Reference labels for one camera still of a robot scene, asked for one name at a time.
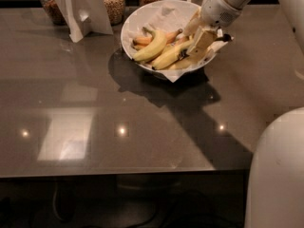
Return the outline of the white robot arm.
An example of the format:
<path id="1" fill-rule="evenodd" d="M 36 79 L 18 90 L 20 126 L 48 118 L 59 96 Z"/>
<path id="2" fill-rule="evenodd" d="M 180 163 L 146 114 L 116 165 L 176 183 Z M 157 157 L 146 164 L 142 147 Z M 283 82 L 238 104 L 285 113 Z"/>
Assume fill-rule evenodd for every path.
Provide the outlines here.
<path id="1" fill-rule="evenodd" d="M 228 27 L 251 0 L 202 0 L 188 34 Z M 304 228 L 304 108 L 274 120 L 261 135 L 248 180 L 244 228 Z"/>

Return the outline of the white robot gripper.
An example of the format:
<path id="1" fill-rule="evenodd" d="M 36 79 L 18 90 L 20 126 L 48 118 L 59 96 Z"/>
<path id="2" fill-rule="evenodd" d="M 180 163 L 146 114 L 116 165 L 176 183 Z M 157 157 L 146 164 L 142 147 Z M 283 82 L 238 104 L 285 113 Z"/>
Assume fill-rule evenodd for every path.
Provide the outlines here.
<path id="1" fill-rule="evenodd" d="M 183 30 L 185 36 L 195 33 L 193 44 L 187 49 L 186 54 L 193 59 L 202 59 L 207 49 L 217 39 L 214 31 L 198 28 L 201 21 L 211 27 L 227 28 L 240 14 L 239 9 L 235 9 L 225 0 L 203 0 L 201 9 L 196 10 Z"/>

